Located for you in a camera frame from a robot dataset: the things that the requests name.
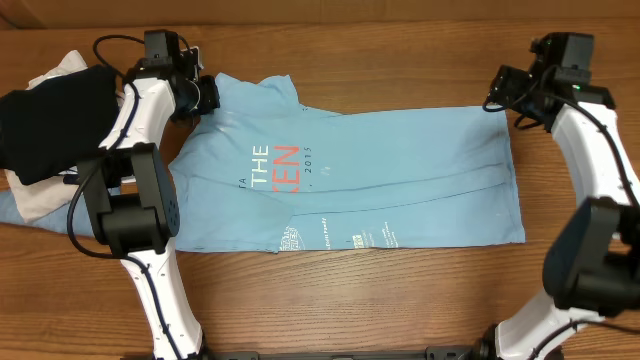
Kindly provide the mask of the light blue printed t-shirt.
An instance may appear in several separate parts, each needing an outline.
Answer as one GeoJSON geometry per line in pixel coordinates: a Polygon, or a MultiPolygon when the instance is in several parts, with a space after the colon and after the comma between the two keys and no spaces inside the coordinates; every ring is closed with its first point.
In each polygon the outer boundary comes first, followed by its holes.
{"type": "Polygon", "coordinates": [[[185,252],[521,243],[507,120],[478,107],[340,115],[292,80],[216,77],[170,170],[185,252]]]}

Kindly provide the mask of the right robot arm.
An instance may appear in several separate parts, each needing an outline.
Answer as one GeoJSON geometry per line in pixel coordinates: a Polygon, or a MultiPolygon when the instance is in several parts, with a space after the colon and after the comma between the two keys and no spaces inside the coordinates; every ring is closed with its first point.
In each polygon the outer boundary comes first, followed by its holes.
{"type": "Polygon", "coordinates": [[[532,42],[528,70],[499,68],[482,107],[512,110],[550,133],[577,209],[544,260],[543,288],[475,346],[430,347],[429,359],[561,359],[588,326],[639,308],[639,179],[617,128],[614,99],[591,83],[594,38],[553,32],[532,42]]]}

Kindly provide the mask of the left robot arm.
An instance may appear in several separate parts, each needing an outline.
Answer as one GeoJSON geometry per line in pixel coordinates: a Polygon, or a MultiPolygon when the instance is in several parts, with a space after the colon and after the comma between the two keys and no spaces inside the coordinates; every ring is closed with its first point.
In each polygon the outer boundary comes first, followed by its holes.
{"type": "Polygon", "coordinates": [[[208,359],[176,257],[180,212],[159,152],[168,122],[193,120],[219,106],[215,80],[201,75],[198,48],[169,30],[145,32],[145,54],[123,74],[123,103],[100,155],[79,163],[80,185],[96,240],[108,247],[137,290],[153,359],[208,359]]]}

